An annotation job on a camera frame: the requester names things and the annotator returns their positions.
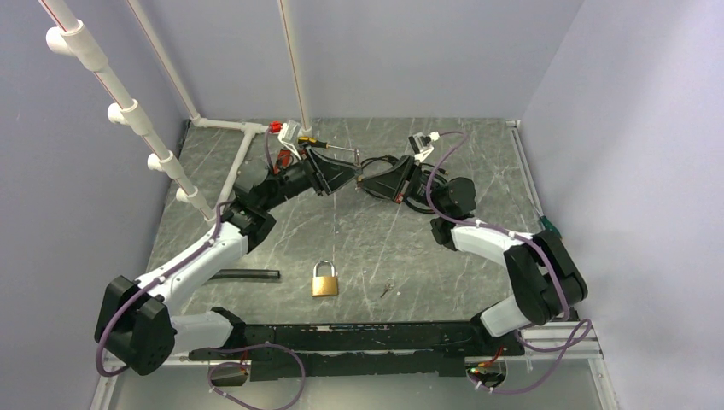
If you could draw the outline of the small brass padlock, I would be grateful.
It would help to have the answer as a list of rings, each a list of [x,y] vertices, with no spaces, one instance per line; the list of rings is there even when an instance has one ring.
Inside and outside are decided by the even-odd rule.
[[[360,156],[359,149],[354,150],[354,165],[356,166],[355,189],[360,190],[361,181],[364,177],[363,177],[363,168],[361,166],[361,156]]]

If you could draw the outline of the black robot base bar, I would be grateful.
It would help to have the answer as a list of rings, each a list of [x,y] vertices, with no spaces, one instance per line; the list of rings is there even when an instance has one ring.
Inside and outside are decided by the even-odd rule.
[[[477,360],[521,357],[512,334],[491,337],[479,319],[388,323],[246,324],[220,348],[190,351],[192,361],[250,362],[254,381],[434,373],[463,377]]]

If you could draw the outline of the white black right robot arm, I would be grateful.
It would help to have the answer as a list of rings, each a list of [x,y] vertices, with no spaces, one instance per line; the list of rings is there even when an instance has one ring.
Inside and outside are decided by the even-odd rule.
[[[473,215],[474,182],[439,178],[437,173],[404,155],[391,168],[360,177],[358,185],[379,199],[426,205],[435,215],[430,224],[439,245],[481,256],[507,271],[511,296],[472,319],[470,342],[475,351],[491,354],[502,345],[504,335],[564,317],[587,298],[587,284],[554,231],[530,234],[484,223]]]

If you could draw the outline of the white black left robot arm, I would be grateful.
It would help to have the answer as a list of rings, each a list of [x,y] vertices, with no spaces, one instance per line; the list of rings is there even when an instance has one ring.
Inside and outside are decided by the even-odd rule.
[[[180,308],[219,271],[258,247],[276,224],[271,210],[307,190],[331,195],[361,174],[358,165],[304,148],[276,170],[249,166],[230,200],[216,206],[213,227],[166,264],[135,279],[119,276],[104,291],[96,323],[96,369],[104,377],[128,369],[144,376],[170,356],[197,349],[226,359],[245,347],[245,324],[222,307],[182,315]]]

